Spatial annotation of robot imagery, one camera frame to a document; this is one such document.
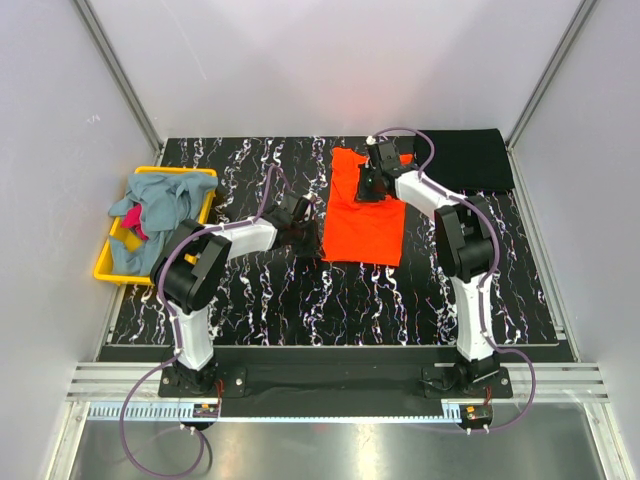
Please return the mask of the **orange t-shirt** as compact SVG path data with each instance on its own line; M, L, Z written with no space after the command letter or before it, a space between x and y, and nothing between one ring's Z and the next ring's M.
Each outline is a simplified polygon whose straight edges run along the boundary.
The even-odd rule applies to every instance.
M324 259L397 267L403 252L406 204L391 197L374 203L356 200L359 167L365 161L365 156L348 148L332 151Z

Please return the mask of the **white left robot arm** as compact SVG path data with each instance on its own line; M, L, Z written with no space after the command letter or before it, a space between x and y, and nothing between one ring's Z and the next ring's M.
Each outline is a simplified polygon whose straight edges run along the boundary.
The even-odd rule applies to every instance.
M174 333L174 371L196 396L215 386L214 347L207 306L227 263L251 253L289 247L303 258L324 255L314 219L278 223L251 217L231 224L182 221L152 267L150 279L169 312Z

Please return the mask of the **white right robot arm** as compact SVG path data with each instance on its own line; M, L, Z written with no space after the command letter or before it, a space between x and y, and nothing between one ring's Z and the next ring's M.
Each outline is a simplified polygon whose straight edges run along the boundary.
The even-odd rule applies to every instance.
M373 203L388 196L435 224L437 261L452 283L458 318L458 360L441 388L456 387L463 395L476 396L500 368L490 302L500 253L486 201L457 194L418 170L403 167L395 175L361 167L356 200Z

